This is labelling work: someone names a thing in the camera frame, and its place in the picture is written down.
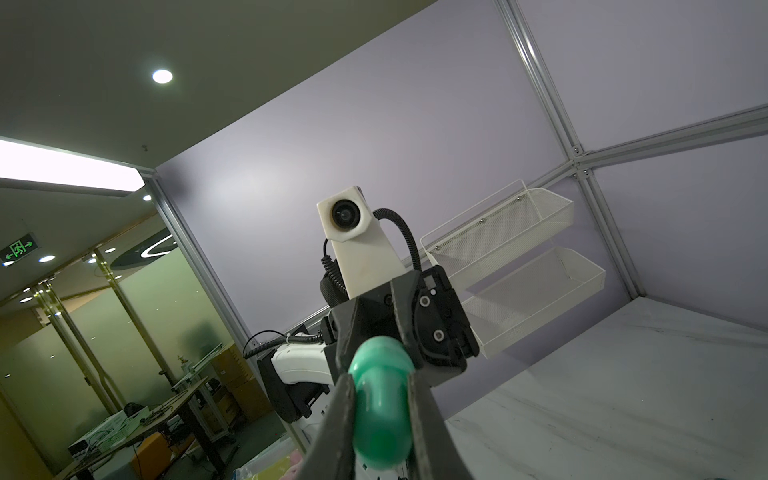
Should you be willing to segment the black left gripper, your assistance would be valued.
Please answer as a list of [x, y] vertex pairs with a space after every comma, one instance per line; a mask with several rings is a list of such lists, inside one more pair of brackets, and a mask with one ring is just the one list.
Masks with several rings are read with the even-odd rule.
[[356, 389], [348, 371], [360, 346], [390, 337], [402, 344], [414, 366], [407, 380], [413, 446], [409, 479], [472, 480], [438, 408], [431, 387], [467, 369], [480, 353], [468, 316], [445, 269], [408, 271], [366, 293], [331, 307], [325, 355], [338, 382], [319, 435], [304, 457], [298, 480], [356, 478], [353, 447]]

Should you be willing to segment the green stamp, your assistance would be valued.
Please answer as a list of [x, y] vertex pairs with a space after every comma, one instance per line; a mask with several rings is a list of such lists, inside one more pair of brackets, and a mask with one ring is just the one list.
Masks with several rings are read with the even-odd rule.
[[391, 470], [412, 450], [408, 377], [414, 371], [403, 344], [388, 336], [366, 340], [352, 359], [348, 369], [356, 398], [352, 443], [371, 469]]

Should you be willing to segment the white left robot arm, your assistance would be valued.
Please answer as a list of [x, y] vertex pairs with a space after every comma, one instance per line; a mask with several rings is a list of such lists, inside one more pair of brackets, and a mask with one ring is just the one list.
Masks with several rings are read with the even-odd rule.
[[402, 479], [470, 477], [432, 388], [463, 373], [479, 345], [445, 270], [411, 262], [354, 294], [338, 258], [325, 256], [330, 310], [320, 332], [301, 327], [245, 350], [283, 420], [308, 417], [318, 398], [330, 398], [299, 478], [353, 479], [361, 466]]

